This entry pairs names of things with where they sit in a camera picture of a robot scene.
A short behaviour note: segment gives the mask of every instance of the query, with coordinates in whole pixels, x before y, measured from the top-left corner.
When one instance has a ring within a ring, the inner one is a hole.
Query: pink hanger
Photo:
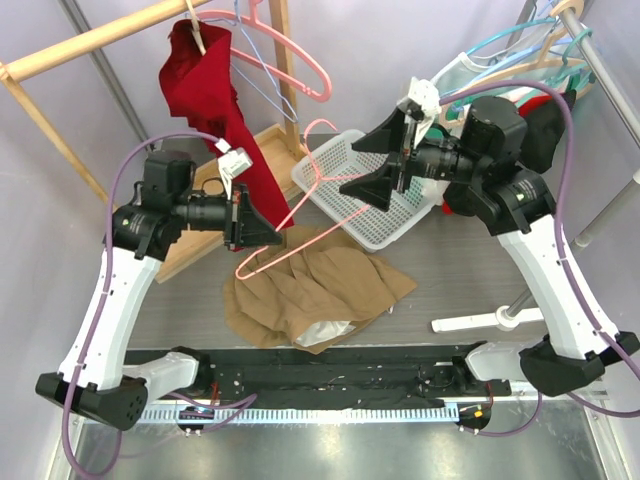
[[[311,131],[311,129],[313,127],[315,127],[318,123],[326,123],[327,125],[329,125],[331,128],[333,128],[335,131],[337,131],[338,129],[336,127],[333,126],[333,123],[331,123],[329,120],[325,120],[324,118],[319,118],[317,120],[314,120],[313,122],[311,122],[309,124],[309,126],[305,129],[304,131],[304,149],[307,152],[307,155],[309,155],[309,160],[311,162],[311,166],[313,167],[313,170],[315,172],[316,175],[316,179],[313,182],[313,185],[311,186],[311,188],[309,189],[309,191],[305,194],[304,197],[302,197],[302,200],[300,200],[298,202],[298,204],[291,210],[291,212],[289,212],[289,214],[284,218],[284,220],[282,220],[282,222],[280,222],[280,225],[278,225],[276,227],[276,232],[279,232],[280,229],[282,228],[282,226],[287,223],[289,221],[289,219],[291,217],[293,217],[293,214],[296,213],[298,211],[298,209],[302,206],[302,204],[304,202],[307,201],[307,199],[311,196],[311,194],[316,190],[316,188],[318,188],[318,186],[320,185],[321,182],[330,182],[333,180],[350,180],[353,178],[358,178],[361,175],[343,175],[341,177],[325,177],[324,175],[322,175],[322,172],[320,171],[320,167],[318,166],[318,164],[316,163],[315,159],[313,158],[313,155],[311,154],[311,152],[309,151],[309,147],[307,146],[307,137],[309,136],[309,132]],[[247,263],[249,263],[251,260],[253,260],[256,255],[264,252],[267,248],[269,247],[262,247],[259,248],[258,250],[256,250],[255,252],[253,252],[251,255],[249,255],[240,265],[238,265],[238,268],[236,268],[236,278],[238,280],[247,280],[248,278],[253,277],[254,275],[256,275],[257,273],[263,272],[265,271],[267,268],[272,267],[273,265],[275,265],[276,263],[279,263],[287,258],[289,258],[291,255],[295,255],[296,253],[298,253],[300,250],[307,248],[309,245],[311,245],[312,243],[317,242],[318,240],[320,240],[321,238],[329,235],[331,232],[333,232],[335,229],[340,228],[341,226],[343,226],[345,223],[351,221],[352,219],[354,219],[355,217],[357,217],[358,215],[366,212],[367,210],[369,210],[369,208],[371,207],[371,205],[364,205],[363,207],[361,207],[359,210],[357,210],[356,212],[352,213],[351,215],[349,215],[347,218],[345,218],[344,220],[342,220],[340,223],[336,223],[333,227],[331,227],[330,229],[322,232],[320,235],[318,235],[315,238],[312,238],[311,240],[309,240],[307,243],[305,243],[304,245],[299,246],[298,248],[296,248],[295,250],[292,250],[290,252],[288,252],[286,255],[283,255],[281,257],[276,258],[275,260],[273,260],[272,262],[267,263],[266,265],[263,265],[262,267],[258,268],[257,270],[250,272],[246,275],[241,275],[240,271],[247,265]]]
[[[331,79],[327,72],[320,66],[318,62],[316,62],[311,55],[305,52],[302,48],[300,48],[296,43],[294,43],[290,38],[284,36],[282,33],[278,32],[271,26],[262,23],[258,19],[258,4],[262,2],[262,0],[249,0],[249,16],[241,16],[242,24],[255,28],[256,30],[261,31],[262,33],[267,34],[269,37],[273,38],[274,41],[284,45],[288,49],[290,49],[293,53],[295,53],[298,57],[300,57],[304,63],[309,65],[311,69],[316,72],[316,74],[322,80],[322,86],[324,90],[322,93],[318,93],[315,90],[312,90],[311,87],[307,87],[300,80],[293,78],[291,75],[288,75],[284,72],[281,72],[277,68],[272,67],[271,65],[267,65],[267,68],[271,72],[271,74],[277,77],[279,80],[288,83],[293,88],[301,91],[305,95],[313,98],[316,102],[326,102],[331,97],[332,85]],[[228,20],[236,20],[235,12],[230,12],[227,10],[204,10],[202,12],[198,12],[198,16],[203,20],[215,20],[217,18],[226,18]],[[235,48],[231,49],[231,54],[235,57],[238,57],[240,60],[244,60],[245,62],[250,63],[251,65],[262,68],[262,64],[260,61],[252,57],[251,55],[247,55],[240,50],[236,50]]]

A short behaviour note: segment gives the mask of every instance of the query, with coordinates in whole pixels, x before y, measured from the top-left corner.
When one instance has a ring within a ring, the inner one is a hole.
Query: tan cloth
[[[285,230],[282,245],[258,255],[243,273],[257,270],[321,232],[303,226]],[[224,286],[225,318],[234,332],[256,347],[293,344],[320,353],[369,325],[414,288],[411,278],[337,230],[247,280],[232,275]],[[355,329],[308,348],[295,343],[321,321],[349,321]]]

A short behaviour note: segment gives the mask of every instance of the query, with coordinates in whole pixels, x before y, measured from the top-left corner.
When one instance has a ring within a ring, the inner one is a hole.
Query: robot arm
[[[416,110],[398,106],[382,125],[353,144],[355,150],[388,156],[377,171],[343,184],[340,192],[387,210],[392,191],[403,192],[412,176],[450,181],[456,196],[447,198],[448,189],[445,200],[452,210],[477,216],[509,253],[542,311],[549,335],[531,348],[508,342],[483,344],[466,358],[471,374],[481,381],[528,380],[545,395],[556,396],[590,384],[607,365],[620,360],[589,322],[561,261],[576,272],[602,331],[629,354],[640,349],[636,335],[618,332],[598,305],[568,247],[567,258],[558,259],[555,201],[542,177],[519,165],[527,124],[516,107],[503,98],[477,98],[460,138],[443,130],[443,140],[423,138],[412,144],[411,112]]]
[[[195,350],[177,347],[135,367],[124,366],[124,358],[142,300],[182,230],[223,232],[229,249],[282,240],[253,208],[246,187],[231,182],[251,165],[246,154],[231,151],[218,163],[225,193],[207,195],[193,190],[195,165],[186,154],[154,152],[145,162],[136,198],[114,212],[111,287],[80,373],[73,412],[128,430],[147,402],[174,390],[197,394],[210,386],[209,358]],[[39,395],[60,406],[103,294],[106,260],[105,251],[96,289],[71,350],[56,372],[40,375],[36,384]]]

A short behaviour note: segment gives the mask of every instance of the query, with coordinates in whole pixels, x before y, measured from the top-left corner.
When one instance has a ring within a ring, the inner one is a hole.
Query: white base
[[[473,330],[474,328],[486,327],[498,327],[500,330],[509,332],[521,323],[544,321],[544,317],[539,308],[525,308],[515,317],[509,317],[506,314],[508,308],[507,305],[503,305],[493,313],[433,320],[431,322],[431,328],[433,328],[433,331],[436,333]]]
[[[169,352],[164,357],[142,365],[122,367],[131,378],[144,378],[148,400],[153,402],[169,392],[190,387],[198,373],[198,361],[184,353]]]

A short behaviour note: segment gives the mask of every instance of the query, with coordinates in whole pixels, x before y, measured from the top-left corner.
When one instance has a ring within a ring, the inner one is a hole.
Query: cable clip
[[[244,173],[251,165],[253,165],[253,162],[243,148],[229,150],[218,158],[218,171],[220,172],[220,179],[228,200],[231,200],[233,179]]]
[[[405,121],[416,124],[415,137],[411,139],[414,146],[420,143],[442,111],[436,86],[429,80],[418,80],[417,77],[411,77],[408,93],[396,106],[405,114]]]

